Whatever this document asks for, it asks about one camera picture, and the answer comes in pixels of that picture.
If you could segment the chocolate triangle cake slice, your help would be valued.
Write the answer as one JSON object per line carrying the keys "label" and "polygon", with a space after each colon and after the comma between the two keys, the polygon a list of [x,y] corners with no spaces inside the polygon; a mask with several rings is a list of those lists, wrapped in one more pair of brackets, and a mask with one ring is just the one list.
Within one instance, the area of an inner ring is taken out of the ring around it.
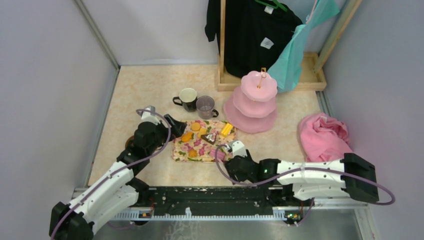
{"label": "chocolate triangle cake slice", "polygon": [[214,145],[217,135],[215,133],[202,134],[200,138],[209,144]]}

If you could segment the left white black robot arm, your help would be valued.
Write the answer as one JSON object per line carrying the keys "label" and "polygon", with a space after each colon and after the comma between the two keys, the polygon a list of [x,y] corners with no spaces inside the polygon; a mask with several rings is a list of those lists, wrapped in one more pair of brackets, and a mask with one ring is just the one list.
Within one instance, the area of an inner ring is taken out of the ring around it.
{"label": "left white black robot arm", "polygon": [[109,170],[69,203],[58,202],[53,207],[49,226],[52,240],[91,240],[127,207],[149,203],[149,186],[136,176],[169,142],[184,134],[187,123],[149,109],[139,115],[142,122]]}

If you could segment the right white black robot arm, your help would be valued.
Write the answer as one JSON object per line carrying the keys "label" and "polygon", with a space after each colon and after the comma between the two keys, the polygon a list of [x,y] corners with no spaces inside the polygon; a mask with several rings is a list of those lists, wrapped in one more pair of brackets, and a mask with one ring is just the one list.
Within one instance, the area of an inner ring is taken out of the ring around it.
{"label": "right white black robot arm", "polygon": [[316,197],[347,197],[377,203],[375,166],[355,153],[326,162],[290,162],[266,158],[255,162],[250,155],[235,156],[224,163],[229,177],[238,182],[281,185],[287,206]]}

